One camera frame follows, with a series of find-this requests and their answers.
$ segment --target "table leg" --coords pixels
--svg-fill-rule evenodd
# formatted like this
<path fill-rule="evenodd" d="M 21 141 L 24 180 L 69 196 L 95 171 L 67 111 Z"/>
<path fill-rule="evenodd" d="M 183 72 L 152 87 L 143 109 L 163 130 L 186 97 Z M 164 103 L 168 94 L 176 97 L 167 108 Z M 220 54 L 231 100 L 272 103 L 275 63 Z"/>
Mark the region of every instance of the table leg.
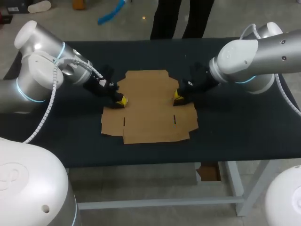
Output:
<path fill-rule="evenodd" d="M 194 163 L 194 169 L 195 169 L 195 173 L 196 173 L 196 180 L 197 180 L 197 185 L 199 185 L 202 180 L 201 180 L 201 176 L 198 174 L 197 170 L 201 167 L 201 163 L 200 162 L 195 162 Z"/>
<path fill-rule="evenodd" d="M 234 196 L 242 196 L 244 194 L 244 186 L 240 179 L 236 161 L 226 161 L 225 164 Z"/>
<path fill-rule="evenodd" d="M 244 201 L 236 205 L 237 216 L 246 216 L 252 209 L 258 197 L 272 181 L 273 176 L 280 165 L 280 161 L 281 160 L 260 161 L 251 181 L 244 191 Z"/>

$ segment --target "shoe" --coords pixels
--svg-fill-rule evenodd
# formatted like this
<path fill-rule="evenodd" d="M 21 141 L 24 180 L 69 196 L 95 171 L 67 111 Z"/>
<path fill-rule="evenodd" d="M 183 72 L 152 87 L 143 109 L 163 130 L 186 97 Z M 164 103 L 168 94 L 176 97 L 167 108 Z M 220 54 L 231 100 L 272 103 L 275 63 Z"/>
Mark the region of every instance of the shoe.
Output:
<path fill-rule="evenodd" d="M 40 1 L 36 4 L 30 5 L 27 10 L 30 13 L 38 13 L 38 12 L 45 12 L 51 8 L 50 1 Z"/>

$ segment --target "metal table frame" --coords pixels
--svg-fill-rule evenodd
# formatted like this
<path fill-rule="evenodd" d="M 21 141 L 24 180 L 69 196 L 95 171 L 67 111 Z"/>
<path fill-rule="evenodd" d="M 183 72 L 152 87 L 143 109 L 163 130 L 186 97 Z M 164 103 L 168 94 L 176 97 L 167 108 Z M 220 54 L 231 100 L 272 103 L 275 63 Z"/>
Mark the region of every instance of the metal table frame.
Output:
<path fill-rule="evenodd" d="M 254 203 L 263 190 L 270 184 L 275 175 L 280 160 L 262 160 L 252 176 L 246 189 L 241 182 L 237 164 L 235 161 L 227 161 L 226 168 L 233 196 L 206 197 L 195 199 L 151 199 L 151 200 L 130 200 L 111 202 L 83 202 L 78 203 L 80 210 L 112 209 L 112 208 L 133 208 L 151 206 L 183 206 L 183 205 L 206 205 L 236 203 L 237 216 L 246 216 L 252 209 Z"/>

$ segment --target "screw hole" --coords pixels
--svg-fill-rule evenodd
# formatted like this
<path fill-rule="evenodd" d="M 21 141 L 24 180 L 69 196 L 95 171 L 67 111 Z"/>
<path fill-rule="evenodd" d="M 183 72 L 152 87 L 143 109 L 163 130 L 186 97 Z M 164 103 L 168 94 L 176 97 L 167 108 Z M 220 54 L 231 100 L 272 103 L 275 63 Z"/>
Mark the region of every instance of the screw hole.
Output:
<path fill-rule="evenodd" d="M 49 213 L 49 212 L 50 212 L 49 206 L 43 205 L 43 206 L 42 206 L 42 211 L 43 211 L 44 213 Z"/>

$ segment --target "blue object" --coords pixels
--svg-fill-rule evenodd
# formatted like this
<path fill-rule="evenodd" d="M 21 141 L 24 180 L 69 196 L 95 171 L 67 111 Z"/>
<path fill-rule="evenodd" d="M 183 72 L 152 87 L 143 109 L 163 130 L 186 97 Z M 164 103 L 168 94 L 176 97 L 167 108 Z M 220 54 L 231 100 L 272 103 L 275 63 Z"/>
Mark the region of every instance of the blue object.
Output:
<path fill-rule="evenodd" d="M 109 20 L 113 19 L 113 17 L 122 9 L 122 7 L 125 5 L 127 0 L 119 0 L 118 5 L 116 6 L 116 8 L 114 9 L 114 11 L 112 11 L 111 13 L 98 18 L 98 25 L 102 25 L 105 22 L 108 22 Z"/>
<path fill-rule="evenodd" d="M 20 93 L 23 97 L 25 97 L 26 99 L 31 100 L 31 101 L 36 102 L 36 103 L 42 103 L 42 102 L 45 101 L 45 100 L 39 101 L 39 100 L 31 99 L 29 96 L 27 96 L 25 93 L 23 93 L 22 90 L 20 89 L 19 85 L 18 85 L 18 78 L 16 79 L 16 85 L 17 85 L 17 89 L 18 89 L 19 93 Z"/>
<path fill-rule="evenodd" d="M 235 83 L 237 83 L 237 84 L 244 84 L 244 83 L 247 83 L 247 82 L 253 80 L 255 77 L 256 77 L 256 75 L 254 75 L 252 78 L 248 79 L 247 81 L 236 81 Z"/>

